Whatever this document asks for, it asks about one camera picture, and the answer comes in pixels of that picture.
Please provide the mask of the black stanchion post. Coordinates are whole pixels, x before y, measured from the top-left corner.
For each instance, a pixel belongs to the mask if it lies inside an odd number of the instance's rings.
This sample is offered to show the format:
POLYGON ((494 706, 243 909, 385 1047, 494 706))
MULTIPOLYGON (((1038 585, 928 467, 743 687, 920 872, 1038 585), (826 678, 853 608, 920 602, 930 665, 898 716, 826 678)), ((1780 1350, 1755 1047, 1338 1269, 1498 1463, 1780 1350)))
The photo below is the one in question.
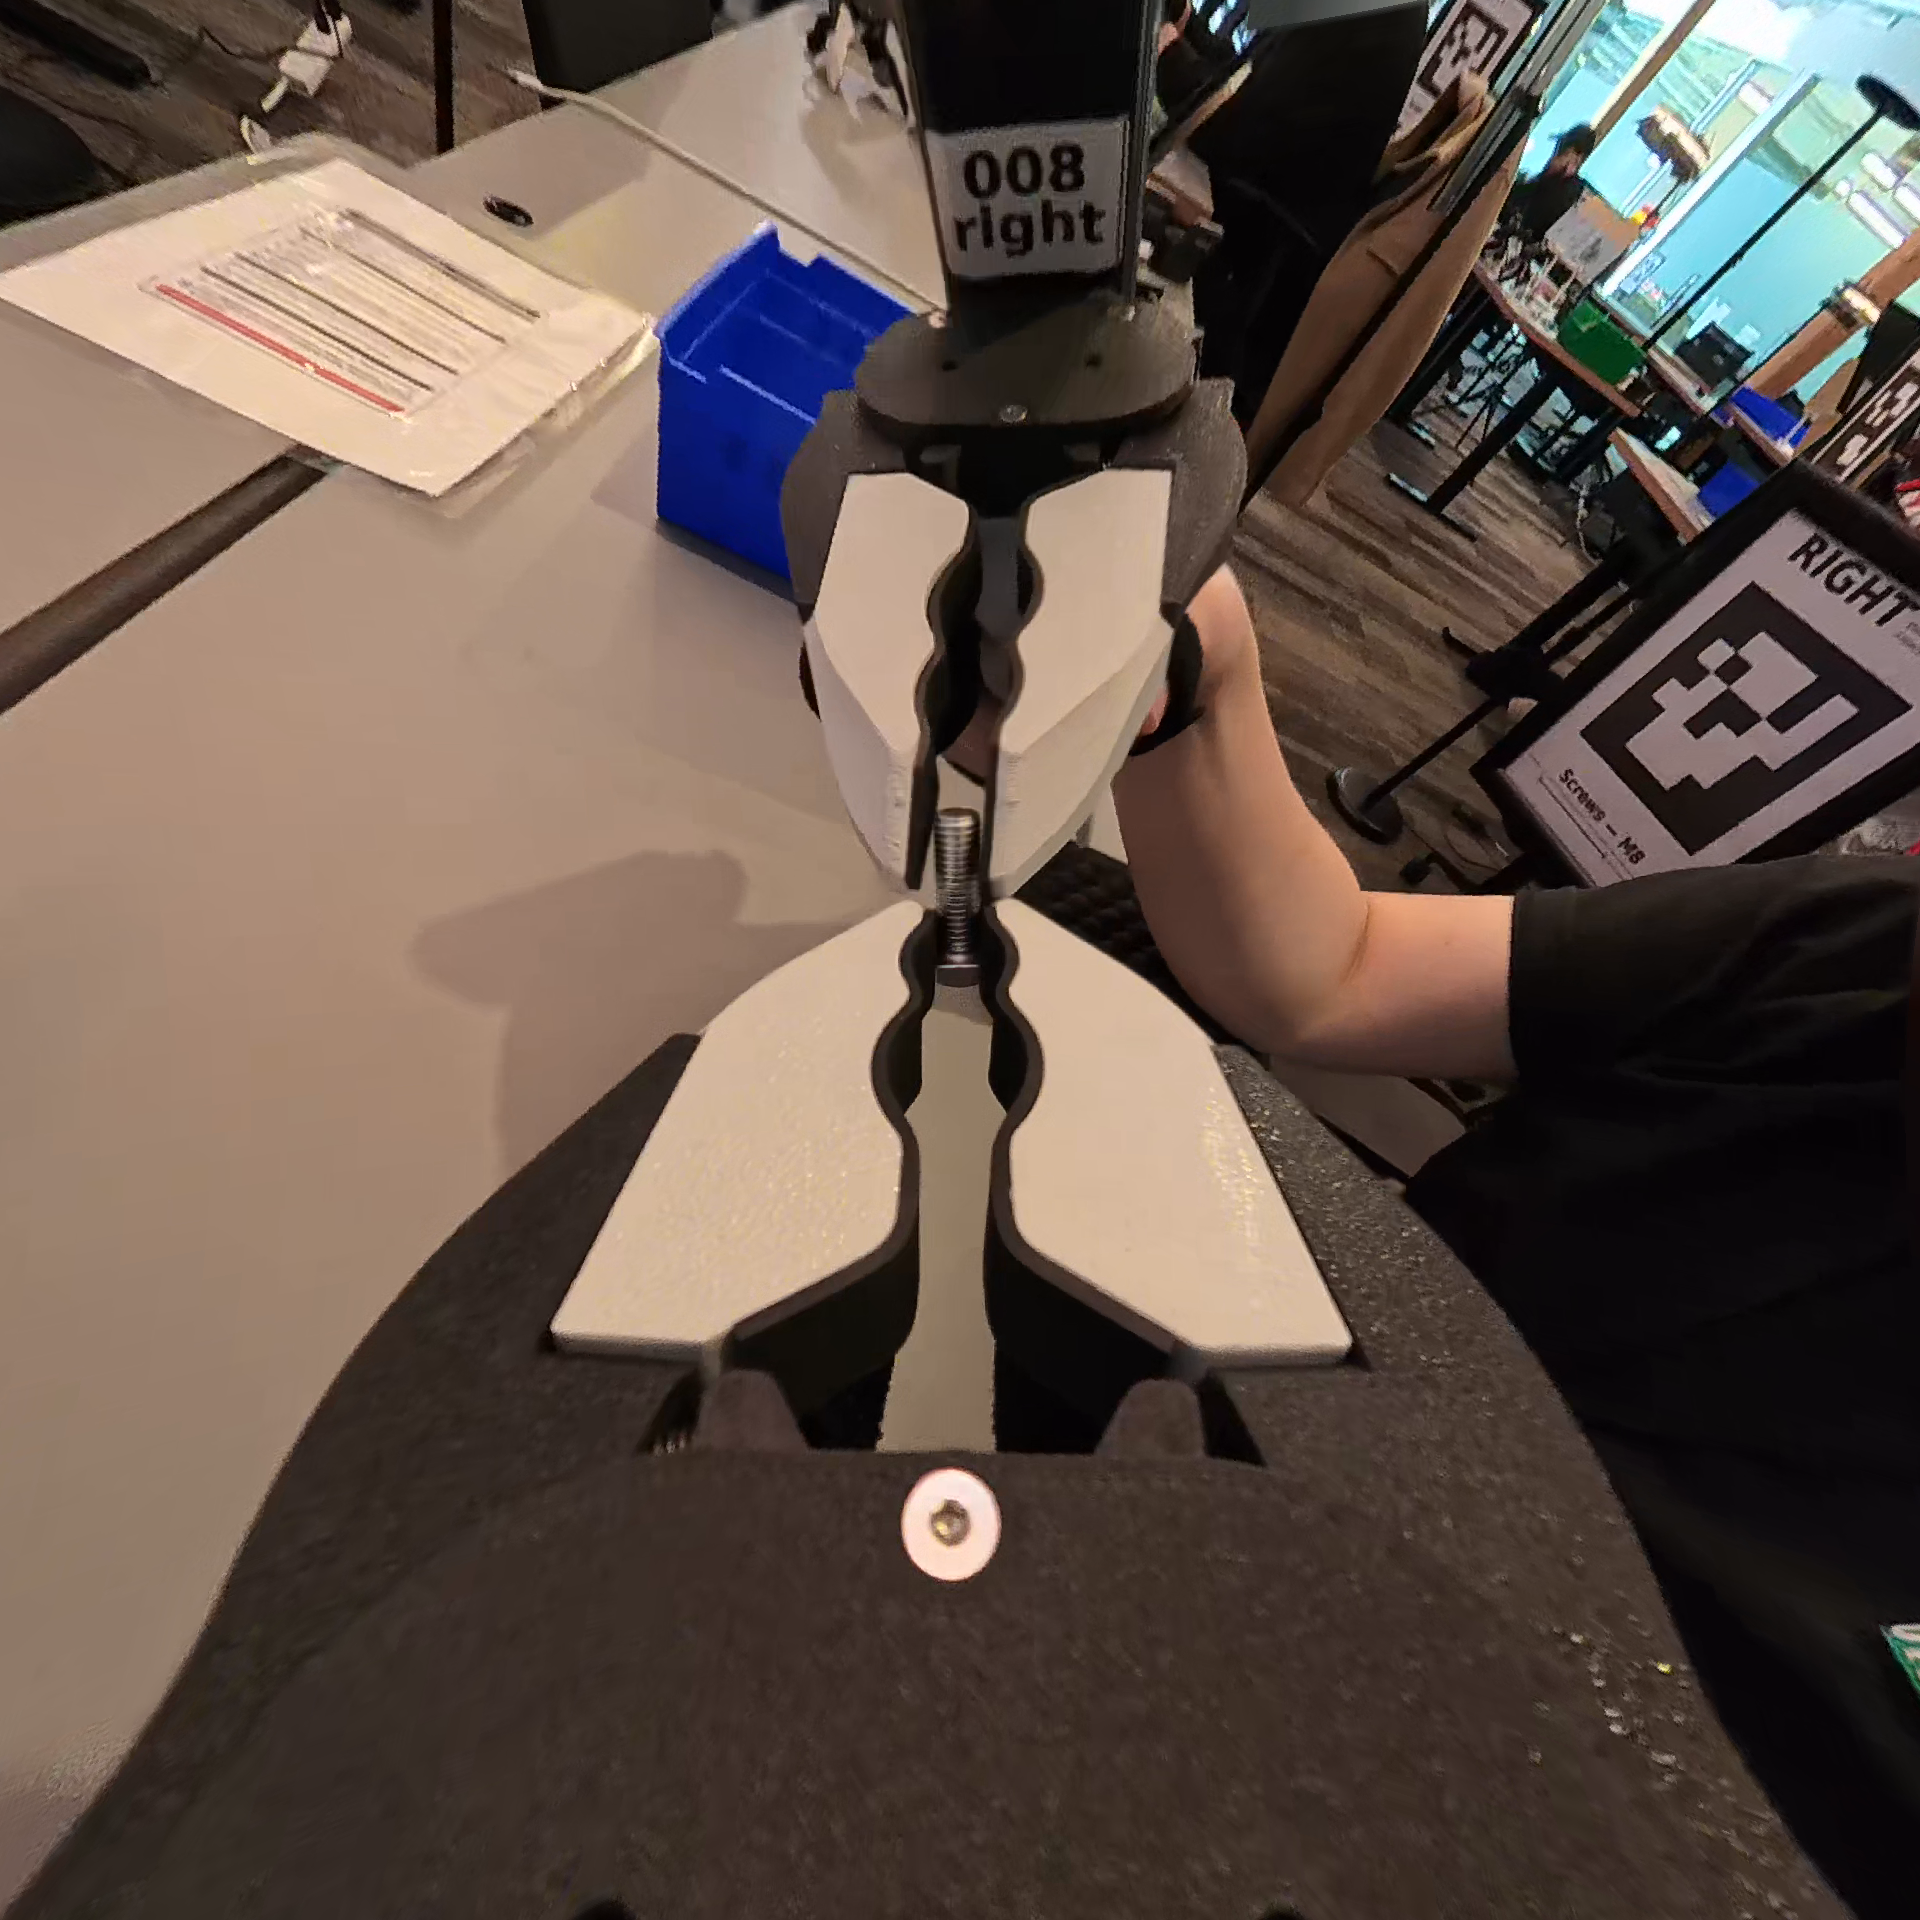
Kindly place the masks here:
POLYGON ((1482 728, 1493 716, 1504 714, 1514 699, 1493 695, 1468 708, 1444 734, 1438 734, 1419 752, 1386 774, 1371 776, 1355 766, 1334 767, 1325 776, 1325 795, 1334 814, 1371 847, 1391 847, 1405 833, 1400 790, 1423 774, 1434 760, 1449 757, 1468 734, 1482 728))

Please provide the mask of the wooden desk with black legs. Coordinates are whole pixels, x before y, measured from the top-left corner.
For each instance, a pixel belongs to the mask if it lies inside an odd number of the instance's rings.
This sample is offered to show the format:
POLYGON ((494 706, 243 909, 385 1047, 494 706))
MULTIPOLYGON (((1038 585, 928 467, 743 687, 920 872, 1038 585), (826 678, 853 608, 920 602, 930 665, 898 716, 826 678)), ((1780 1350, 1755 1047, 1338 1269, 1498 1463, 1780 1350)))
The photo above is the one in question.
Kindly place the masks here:
POLYGON ((1493 363, 1486 372, 1492 414, 1476 445, 1461 451, 1428 489, 1396 471, 1386 476, 1395 495, 1459 537, 1476 539, 1476 528, 1458 515, 1458 503, 1554 402, 1567 406, 1567 424, 1576 432, 1564 460, 1551 467, 1557 478, 1576 476, 1593 466, 1613 432, 1642 420, 1650 408, 1684 411, 1689 424, 1716 416, 1720 394, 1693 382, 1689 370, 1658 347, 1648 347, 1640 369, 1622 380, 1606 380, 1589 369, 1557 338, 1548 319, 1530 312, 1510 284, 1501 282, 1486 264, 1478 264, 1459 309, 1442 328, 1428 362, 1415 372, 1387 417, 1413 433, 1417 406, 1434 393, 1442 375, 1452 370, 1481 332, 1492 334, 1496 346, 1511 340, 1514 366, 1504 370, 1493 363))

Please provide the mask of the black textured wrist pad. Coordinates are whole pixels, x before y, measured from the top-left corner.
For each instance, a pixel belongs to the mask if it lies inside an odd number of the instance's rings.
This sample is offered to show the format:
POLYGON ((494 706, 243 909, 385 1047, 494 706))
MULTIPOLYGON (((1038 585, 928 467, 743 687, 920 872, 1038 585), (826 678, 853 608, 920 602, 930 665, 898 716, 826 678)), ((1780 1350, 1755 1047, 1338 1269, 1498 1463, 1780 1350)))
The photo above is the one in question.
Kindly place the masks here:
POLYGON ((1215 1044, 1244 1037, 1208 1013, 1168 970, 1139 909, 1127 864, 1070 842, 1018 892, 1035 913, 1122 964, 1174 1001, 1215 1044))

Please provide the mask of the steel hex bolt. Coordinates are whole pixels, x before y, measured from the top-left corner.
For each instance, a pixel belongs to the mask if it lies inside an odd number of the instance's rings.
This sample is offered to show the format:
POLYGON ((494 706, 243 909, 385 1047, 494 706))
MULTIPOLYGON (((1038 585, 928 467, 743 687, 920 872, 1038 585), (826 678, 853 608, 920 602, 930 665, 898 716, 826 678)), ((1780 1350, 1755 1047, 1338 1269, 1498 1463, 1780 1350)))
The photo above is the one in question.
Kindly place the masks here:
POLYGON ((981 818, 967 806, 946 806, 935 820, 935 913, 938 920, 936 987, 975 994, 981 818))

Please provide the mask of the black high-back chair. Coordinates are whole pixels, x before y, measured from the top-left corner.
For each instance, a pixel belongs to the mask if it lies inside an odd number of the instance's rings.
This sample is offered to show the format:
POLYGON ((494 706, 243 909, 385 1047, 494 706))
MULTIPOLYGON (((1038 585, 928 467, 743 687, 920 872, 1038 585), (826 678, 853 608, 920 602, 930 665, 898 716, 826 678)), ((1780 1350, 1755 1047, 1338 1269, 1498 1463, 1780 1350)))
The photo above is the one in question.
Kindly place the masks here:
POLYGON ((519 3, 541 84, 593 93, 712 37, 716 3, 519 3))

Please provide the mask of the brown wooden panel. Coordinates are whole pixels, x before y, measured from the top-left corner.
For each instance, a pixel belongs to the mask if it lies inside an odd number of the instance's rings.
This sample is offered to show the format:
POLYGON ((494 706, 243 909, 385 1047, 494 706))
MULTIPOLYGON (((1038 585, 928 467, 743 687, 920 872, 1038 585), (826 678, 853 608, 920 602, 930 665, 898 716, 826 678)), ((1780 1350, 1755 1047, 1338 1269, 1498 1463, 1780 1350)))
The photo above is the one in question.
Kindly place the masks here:
POLYGON ((1473 275, 1528 118, 1465 73, 1398 133, 1244 428, 1246 497, 1301 507, 1400 398, 1473 275))

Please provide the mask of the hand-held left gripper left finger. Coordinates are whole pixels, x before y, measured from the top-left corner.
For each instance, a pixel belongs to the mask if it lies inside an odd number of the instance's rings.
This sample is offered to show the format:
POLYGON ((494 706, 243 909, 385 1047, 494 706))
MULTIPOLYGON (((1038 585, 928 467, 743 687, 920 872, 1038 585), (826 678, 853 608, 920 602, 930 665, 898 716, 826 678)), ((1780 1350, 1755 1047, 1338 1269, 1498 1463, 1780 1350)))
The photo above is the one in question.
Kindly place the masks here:
POLYGON ((558 1350, 878 1369, 919 1308, 926 913, 908 900, 716 1015, 551 1321, 558 1350))

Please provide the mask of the patterned sign board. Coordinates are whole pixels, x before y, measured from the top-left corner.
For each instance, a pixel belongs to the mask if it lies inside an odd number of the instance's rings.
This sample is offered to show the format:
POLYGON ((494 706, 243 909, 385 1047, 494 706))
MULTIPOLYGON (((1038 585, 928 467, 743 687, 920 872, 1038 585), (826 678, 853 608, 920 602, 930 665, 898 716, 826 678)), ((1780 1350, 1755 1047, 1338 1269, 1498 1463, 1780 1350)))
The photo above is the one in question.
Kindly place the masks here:
POLYGON ((1434 3, 1396 133, 1413 127, 1461 75, 1492 81, 1510 54, 1535 32, 1543 3, 1434 3))

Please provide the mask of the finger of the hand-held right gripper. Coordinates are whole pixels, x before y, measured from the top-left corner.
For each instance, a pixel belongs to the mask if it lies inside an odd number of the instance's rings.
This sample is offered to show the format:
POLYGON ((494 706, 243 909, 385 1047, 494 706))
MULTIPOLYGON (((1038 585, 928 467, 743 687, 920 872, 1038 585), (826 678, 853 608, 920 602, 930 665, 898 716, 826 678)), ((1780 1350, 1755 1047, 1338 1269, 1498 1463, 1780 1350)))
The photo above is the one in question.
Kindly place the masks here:
POLYGON ((827 767, 853 830, 896 890, 928 890, 935 822, 930 699, 944 596, 967 559, 967 507, 908 471, 856 473, 803 626, 827 767))
POLYGON ((1106 467, 1023 519, 1038 598, 994 737, 985 885, 1027 885, 1091 818, 1157 695, 1168 467, 1106 467))

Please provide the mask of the person's right forearm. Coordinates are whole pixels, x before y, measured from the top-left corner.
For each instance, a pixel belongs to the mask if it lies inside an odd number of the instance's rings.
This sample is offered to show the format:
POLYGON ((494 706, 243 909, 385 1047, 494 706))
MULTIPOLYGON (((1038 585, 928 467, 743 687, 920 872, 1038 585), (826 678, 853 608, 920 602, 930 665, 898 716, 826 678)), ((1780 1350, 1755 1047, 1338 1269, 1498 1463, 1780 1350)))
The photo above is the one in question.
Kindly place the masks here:
POLYGON ((1347 1075, 1514 1075, 1514 903, 1366 890, 1287 767, 1257 656, 1210 671, 1204 714, 1115 796, 1152 940, 1232 1034, 1347 1075))

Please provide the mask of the idle black gripper tool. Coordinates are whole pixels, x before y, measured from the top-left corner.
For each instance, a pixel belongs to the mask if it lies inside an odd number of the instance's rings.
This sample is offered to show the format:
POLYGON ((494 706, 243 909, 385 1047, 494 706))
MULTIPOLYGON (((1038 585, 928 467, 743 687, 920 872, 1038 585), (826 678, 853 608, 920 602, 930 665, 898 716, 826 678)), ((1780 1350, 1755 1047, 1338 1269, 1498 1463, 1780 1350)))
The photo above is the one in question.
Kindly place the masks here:
POLYGON ((896 4, 821 3, 803 48, 816 80, 849 109, 878 109, 913 127, 896 4))

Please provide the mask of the black floor lamp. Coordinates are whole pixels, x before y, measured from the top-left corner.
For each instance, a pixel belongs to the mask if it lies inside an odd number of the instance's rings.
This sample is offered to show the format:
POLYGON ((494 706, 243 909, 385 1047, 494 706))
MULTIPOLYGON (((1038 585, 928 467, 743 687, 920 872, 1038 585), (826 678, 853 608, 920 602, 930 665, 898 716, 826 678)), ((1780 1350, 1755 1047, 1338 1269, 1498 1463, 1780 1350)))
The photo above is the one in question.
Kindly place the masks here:
POLYGON ((1863 73, 1800 87, 1658 241, 1642 284, 1660 293, 1648 347, 1681 353, 1693 334, 1715 332, 1731 376, 1784 344, 1902 237, 1881 204, 1868 202, 1870 221, 1851 204, 1914 137, 1915 99, 1898 84, 1863 73))

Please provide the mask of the white power strip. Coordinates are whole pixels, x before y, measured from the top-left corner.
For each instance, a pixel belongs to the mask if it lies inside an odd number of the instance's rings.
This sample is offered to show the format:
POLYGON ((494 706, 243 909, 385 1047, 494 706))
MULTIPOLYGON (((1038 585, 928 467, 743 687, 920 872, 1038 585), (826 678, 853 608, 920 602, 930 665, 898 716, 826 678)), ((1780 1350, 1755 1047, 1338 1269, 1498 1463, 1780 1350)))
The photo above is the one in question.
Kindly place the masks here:
POLYGON ((339 3, 313 3, 301 37, 278 56, 253 120, 272 115, 288 97, 313 99, 351 48, 351 19, 339 3))

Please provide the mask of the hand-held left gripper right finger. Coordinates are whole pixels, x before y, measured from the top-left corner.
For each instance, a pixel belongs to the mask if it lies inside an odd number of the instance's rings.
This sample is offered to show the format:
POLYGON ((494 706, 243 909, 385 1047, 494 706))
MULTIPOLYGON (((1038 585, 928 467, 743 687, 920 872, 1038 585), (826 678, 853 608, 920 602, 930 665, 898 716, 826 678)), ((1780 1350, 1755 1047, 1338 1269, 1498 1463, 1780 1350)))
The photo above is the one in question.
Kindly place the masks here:
POLYGON ((1009 1308, 1079 1308, 1141 1369, 1345 1364, 1354 1336, 1204 1028, 1027 903, 991 930, 1009 1308))

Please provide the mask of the paper sheet in plastic sleeve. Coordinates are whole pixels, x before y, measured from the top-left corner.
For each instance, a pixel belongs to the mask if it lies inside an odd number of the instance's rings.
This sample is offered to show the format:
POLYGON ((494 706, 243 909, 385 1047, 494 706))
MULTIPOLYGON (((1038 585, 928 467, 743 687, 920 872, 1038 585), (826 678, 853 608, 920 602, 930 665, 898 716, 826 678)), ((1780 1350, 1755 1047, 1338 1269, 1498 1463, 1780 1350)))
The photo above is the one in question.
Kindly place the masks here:
POLYGON ((16 264, 5 305, 406 493, 473 482, 656 354, 651 317, 332 158, 16 264))

